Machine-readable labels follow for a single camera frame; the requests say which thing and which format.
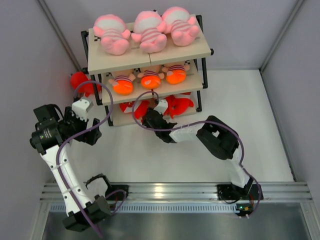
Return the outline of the red shark plush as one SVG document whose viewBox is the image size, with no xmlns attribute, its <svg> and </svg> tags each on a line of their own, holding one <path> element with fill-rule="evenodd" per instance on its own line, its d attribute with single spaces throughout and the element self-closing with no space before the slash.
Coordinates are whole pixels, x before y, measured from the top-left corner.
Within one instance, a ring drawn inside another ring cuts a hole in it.
<svg viewBox="0 0 320 240">
<path fill-rule="evenodd" d="M 178 93 L 172 95 L 172 105 L 170 116 L 173 119 L 174 116 L 183 114 L 188 108 L 194 107 L 194 102 L 191 100 L 191 92 Z"/>
<path fill-rule="evenodd" d="M 174 108 L 175 108 L 175 97 L 173 95 L 169 95 L 164 98 L 167 101 L 167 109 L 164 112 L 165 116 L 170 116 L 172 119 L 174 118 Z"/>
</svg>

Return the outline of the pink striped plush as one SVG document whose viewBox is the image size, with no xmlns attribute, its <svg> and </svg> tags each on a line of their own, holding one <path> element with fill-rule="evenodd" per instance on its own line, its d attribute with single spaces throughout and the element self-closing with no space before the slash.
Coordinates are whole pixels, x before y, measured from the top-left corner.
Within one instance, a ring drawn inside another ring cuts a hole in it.
<svg viewBox="0 0 320 240">
<path fill-rule="evenodd" d="M 157 53 L 167 44 L 167 36 L 164 34 L 166 27 L 167 24 L 157 11 L 142 11 L 134 21 L 131 38 L 139 43 L 139 48 L 143 52 Z"/>
<path fill-rule="evenodd" d="M 111 55 L 122 55 L 129 47 L 131 32 L 125 22 L 114 14 L 98 17 L 93 25 L 94 34 L 100 38 L 103 50 Z"/>
</svg>

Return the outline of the orange doll right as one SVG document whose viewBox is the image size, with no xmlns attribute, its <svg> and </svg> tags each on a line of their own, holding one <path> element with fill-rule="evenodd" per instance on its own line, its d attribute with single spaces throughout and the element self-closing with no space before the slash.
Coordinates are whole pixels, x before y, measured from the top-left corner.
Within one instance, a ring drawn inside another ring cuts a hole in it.
<svg viewBox="0 0 320 240">
<path fill-rule="evenodd" d="M 176 85 L 186 79 L 189 69 L 189 65 L 175 64 L 173 66 L 163 67 L 162 71 L 165 73 L 166 81 L 171 85 Z"/>
</svg>

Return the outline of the aluminium rail base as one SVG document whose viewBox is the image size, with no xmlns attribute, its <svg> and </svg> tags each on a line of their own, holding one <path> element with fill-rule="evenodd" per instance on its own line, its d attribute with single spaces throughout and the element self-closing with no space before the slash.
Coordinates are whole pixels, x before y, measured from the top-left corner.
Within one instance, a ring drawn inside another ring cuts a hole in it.
<svg viewBox="0 0 320 240">
<path fill-rule="evenodd" d="M 196 201 L 211 202 L 218 199 L 217 184 L 213 182 L 128 183 L 130 201 Z M 263 199 L 273 203 L 309 202 L 312 200 L 305 182 L 262 182 Z"/>
</svg>

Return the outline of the orange doll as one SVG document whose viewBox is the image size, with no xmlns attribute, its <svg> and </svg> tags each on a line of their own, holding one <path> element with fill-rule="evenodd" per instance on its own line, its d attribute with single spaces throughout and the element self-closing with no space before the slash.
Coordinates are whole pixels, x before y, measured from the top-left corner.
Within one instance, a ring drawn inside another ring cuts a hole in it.
<svg viewBox="0 0 320 240">
<path fill-rule="evenodd" d="M 189 69 L 189 65 L 175 64 L 173 66 L 163 67 L 162 71 L 165 73 L 166 81 L 171 85 L 176 85 L 186 79 Z"/>
<path fill-rule="evenodd" d="M 165 78 L 164 73 L 157 73 L 152 70 L 146 70 L 145 72 L 140 72 L 137 75 L 141 79 L 140 83 L 143 88 L 152 90 L 156 89 L 161 85 L 162 80 Z"/>
<path fill-rule="evenodd" d="M 133 92 L 133 81 L 135 79 L 136 76 L 133 74 L 130 74 L 129 76 L 118 75 L 113 79 L 109 79 L 108 82 L 112 85 L 112 88 L 115 93 L 126 96 Z"/>
</svg>

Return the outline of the orange doll left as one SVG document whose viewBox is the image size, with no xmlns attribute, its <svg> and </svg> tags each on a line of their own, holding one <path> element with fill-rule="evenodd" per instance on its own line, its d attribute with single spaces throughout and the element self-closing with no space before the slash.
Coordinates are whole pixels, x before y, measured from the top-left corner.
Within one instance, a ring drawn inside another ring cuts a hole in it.
<svg viewBox="0 0 320 240">
<path fill-rule="evenodd" d="M 130 74 L 129 76 L 118 75 L 113 79 L 109 79 L 108 82 L 112 85 L 112 88 L 115 93 L 126 96 L 133 92 L 133 81 L 135 79 L 136 76 L 133 74 Z"/>
</svg>

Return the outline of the orange doll middle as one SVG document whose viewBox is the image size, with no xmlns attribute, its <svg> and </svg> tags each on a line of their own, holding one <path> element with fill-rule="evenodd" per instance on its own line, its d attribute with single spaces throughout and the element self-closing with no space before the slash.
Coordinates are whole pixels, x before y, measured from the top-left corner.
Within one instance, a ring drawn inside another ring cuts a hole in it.
<svg viewBox="0 0 320 240">
<path fill-rule="evenodd" d="M 152 70 L 146 70 L 145 72 L 140 72 L 137 75 L 141 79 L 140 83 L 143 88 L 152 90 L 156 89 L 161 85 L 162 80 L 165 78 L 164 73 L 157 73 Z"/>
</svg>

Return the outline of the pink plush right top shelf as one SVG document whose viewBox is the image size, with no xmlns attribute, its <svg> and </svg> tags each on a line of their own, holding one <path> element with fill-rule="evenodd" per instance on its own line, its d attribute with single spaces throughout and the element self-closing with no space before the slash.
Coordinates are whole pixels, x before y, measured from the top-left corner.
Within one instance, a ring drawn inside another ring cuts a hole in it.
<svg viewBox="0 0 320 240">
<path fill-rule="evenodd" d="M 200 32 L 197 19 L 179 6 L 168 8 L 161 16 L 166 23 L 166 34 L 170 34 L 175 45 L 184 47 L 190 45 Z"/>
</svg>

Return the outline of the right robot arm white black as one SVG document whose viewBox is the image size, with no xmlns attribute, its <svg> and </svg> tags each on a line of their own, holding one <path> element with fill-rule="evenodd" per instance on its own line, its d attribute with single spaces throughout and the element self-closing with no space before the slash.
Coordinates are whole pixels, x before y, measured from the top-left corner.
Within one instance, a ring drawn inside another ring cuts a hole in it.
<svg viewBox="0 0 320 240">
<path fill-rule="evenodd" d="M 165 143 L 199 141 L 217 159 L 221 160 L 230 183 L 217 185 L 218 199 L 228 204 L 239 200 L 263 200 L 260 184 L 243 166 L 244 144 L 238 133 L 217 117 L 210 115 L 204 121 L 197 121 L 177 127 L 167 122 L 155 109 L 149 108 L 142 117 L 145 129 L 154 131 Z"/>
</svg>

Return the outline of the beige three-tier shelf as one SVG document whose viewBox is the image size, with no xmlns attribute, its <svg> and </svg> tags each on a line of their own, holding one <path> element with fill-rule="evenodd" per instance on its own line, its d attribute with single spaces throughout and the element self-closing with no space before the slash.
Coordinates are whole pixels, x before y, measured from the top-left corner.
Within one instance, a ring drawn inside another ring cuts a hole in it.
<svg viewBox="0 0 320 240">
<path fill-rule="evenodd" d="M 189 107 L 185 115 L 199 113 L 203 110 L 201 90 L 208 87 L 206 59 L 214 54 L 209 47 L 203 32 L 200 32 L 195 41 L 188 46 L 176 46 L 171 36 L 167 37 L 165 48 L 156 53 L 145 53 L 140 45 L 129 40 L 129 48 L 123 55 L 110 55 L 104 52 L 100 44 L 101 39 L 94 34 L 93 29 L 81 32 L 83 48 L 87 59 L 87 68 L 83 71 L 90 79 L 103 83 L 112 88 L 108 82 L 112 72 L 133 69 L 137 75 L 142 68 L 155 68 L 173 62 L 185 62 L 190 69 L 187 71 L 186 80 L 173 85 L 162 81 L 155 90 L 159 96 L 190 92 L 194 106 Z"/>
</svg>

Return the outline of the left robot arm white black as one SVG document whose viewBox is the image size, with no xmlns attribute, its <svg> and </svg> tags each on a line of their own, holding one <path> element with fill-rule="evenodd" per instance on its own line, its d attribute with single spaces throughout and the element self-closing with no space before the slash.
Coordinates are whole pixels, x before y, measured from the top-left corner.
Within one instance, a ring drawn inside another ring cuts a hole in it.
<svg viewBox="0 0 320 240">
<path fill-rule="evenodd" d="M 87 182 L 80 180 L 71 154 L 71 140 L 96 144 L 101 137 L 97 118 L 88 128 L 88 112 L 93 103 L 80 99 L 62 112 L 55 104 L 46 104 L 33 110 L 38 122 L 29 140 L 50 168 L 61 191 L 67 217 L 62 221 L 67 230 L 82 232 L 93 228 L 98 234 L 98 223 L 111 215 L 107 199 L 113 187 L 104 174 Z"/>
</svg>

